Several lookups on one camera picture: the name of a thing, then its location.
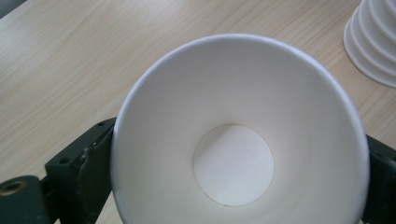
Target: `hole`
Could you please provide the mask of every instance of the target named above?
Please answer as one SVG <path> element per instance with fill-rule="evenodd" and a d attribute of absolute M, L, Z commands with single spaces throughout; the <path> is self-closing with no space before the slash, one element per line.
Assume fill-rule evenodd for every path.
<path fill-rule="evenodd" d="M 23 190 L 27 186 L 26 181 L 15 181 L 10 184 L 5 185 L 0 189 L 0 196 L 8 196 Z"/>
<path fill-rule="evenodd" d="M 59 161 L 60 164 L 67 164 L 68 162 L 70 162 L 69 158 L 63 158 Z"/>

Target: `white paper cup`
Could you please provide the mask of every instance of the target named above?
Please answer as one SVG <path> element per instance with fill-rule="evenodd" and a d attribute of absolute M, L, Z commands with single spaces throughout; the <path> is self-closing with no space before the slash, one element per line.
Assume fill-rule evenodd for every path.
<path fill-rule="evenodd" d="M 358 223 L 359 115 L 305 53 L 256 35 L 173 50 L 135 83 L 111 154 L 124 223 Z"/>
<path fill-rule="evenodd" d="M 396 88 L 396 4 L 363 0 L 344 31 L 351 61 L 366 76 Z"/>

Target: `black holder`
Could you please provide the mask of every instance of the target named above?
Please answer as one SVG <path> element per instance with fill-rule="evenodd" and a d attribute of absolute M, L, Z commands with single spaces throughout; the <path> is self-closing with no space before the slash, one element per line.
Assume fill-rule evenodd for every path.
<path fill-rule="evenodd" d="M 94 125 L 48 161 L 42 180 L 26 175 L 0 184 L 0 223 L 95 223 L 111 191 L 115 121 Z M 371 179 L 362 220 L 396 224 L 396 151 L 368 135 L 367 140 Z"/>

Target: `table surface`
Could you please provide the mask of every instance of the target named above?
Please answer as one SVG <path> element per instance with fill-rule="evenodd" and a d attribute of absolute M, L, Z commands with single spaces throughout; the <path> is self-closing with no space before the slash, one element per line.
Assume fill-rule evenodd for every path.
<path fill-rule="evenodd" d="M 93 124 L 116 117 L 136 80 L 168 51 L 223 33 L 269 36 L 324 64 L 366 133 L 396 148 L 396 90 L 348 59 L 358 0 L 29 0 L 0 20 L 0 182 L 43 165 Z M 121 223 L 112 197 L 97 223 Z"/>

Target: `stacked paper cup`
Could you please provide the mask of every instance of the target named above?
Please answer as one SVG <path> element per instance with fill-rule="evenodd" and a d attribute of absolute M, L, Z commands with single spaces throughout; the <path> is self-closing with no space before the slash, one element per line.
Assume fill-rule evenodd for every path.
<path fill-rule="evenodd" d="M 363 74 L 396 88 L 396 0 L 362 0 L 346 24 L 344 46 Z"/>

